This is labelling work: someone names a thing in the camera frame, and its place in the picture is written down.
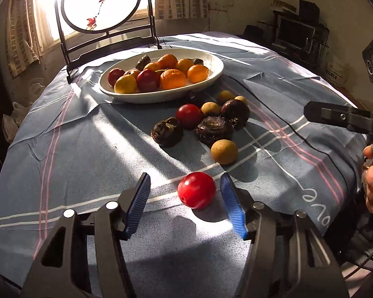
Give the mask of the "person's right hand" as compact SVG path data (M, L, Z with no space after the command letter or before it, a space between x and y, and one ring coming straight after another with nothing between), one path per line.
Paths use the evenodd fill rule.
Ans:
M366 194L366 206L373 213L373 145L366 146L363 150L364 164L364 189Z

